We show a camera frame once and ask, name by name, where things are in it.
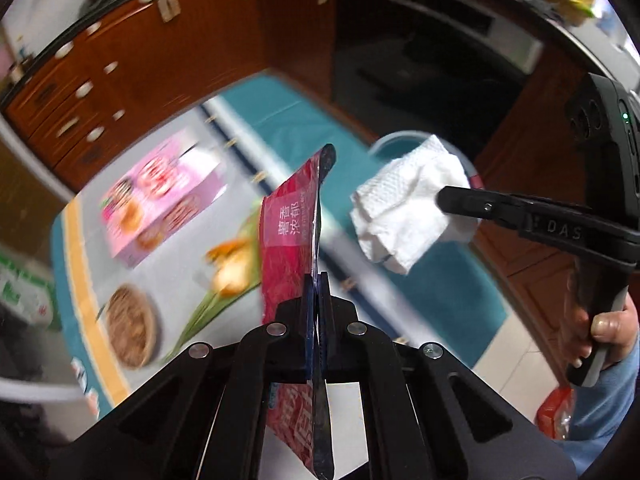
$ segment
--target pink tissue box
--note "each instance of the pink tissue box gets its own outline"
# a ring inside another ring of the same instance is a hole
[[[188,130],[174,134],[102,199],[112,257],[136,266],[224,192],[219,159],[196,144]]]

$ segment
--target person's arm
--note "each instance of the person's arm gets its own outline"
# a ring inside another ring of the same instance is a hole
[[[578,474],[591,465],[618,429],[634,400],[640,364],[638,313],[627,295],[620,312],[600,314],[589,325],[586,311],[575,303],[573,282],[564,302],[559,335],[564,357],[579,367],[591,352],[589,333],[611,348],[600,378],[592,388],[575,387],[569,439],[558,444],[574,460]]]

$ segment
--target drawer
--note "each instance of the drawer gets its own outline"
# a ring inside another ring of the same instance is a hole
[[[104,128],[97,139],[92,140],[90,134],[85,136],[54,168],[57,176],[76,191],[80,191],[96,173],[129,145],[129,139],[118,134],[112,120],[100,122],[96,128]]]
[[[7,107],[7,115],[25,137],[89,79],[78,67],[73,50],[47,61]]]
[[[28,140],[31,149],[50,166],[59,163],[93,128],[100,127],[102,119],[99,108],[88,97],[77,99],[72,95],[56,112],[60,108],[63,112],[50,115]]]

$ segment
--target silver bolt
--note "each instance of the silver bolt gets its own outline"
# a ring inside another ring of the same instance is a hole
[[[202,359],[209,355],[209,346],[204,343],[196,343],[189,347],[189,356],[194,359]]]
[[[274,337],[284,335],[286,331],[287,327],[282,323],[269,323],[267,325],[267,334],[273,335]]]
[[[429,359],[439,359],[442,357],[442,346],[436,345],[436,343],[428,343],[422,348],[422,352]]]
[[[367,325],[359,321],[349,323],[347,325],[347,332],[353,335],[365,335],[365,333],[367,332]]]

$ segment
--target white paper towel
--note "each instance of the white paper towel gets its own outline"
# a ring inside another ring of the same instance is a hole
[[[360,186],[351,196],[351,220],[367,258],[407,274],[437,240],[470,241],[478,221],[444,214],[436,204],[445,186],[468,188],[469,182],[436,136]]]

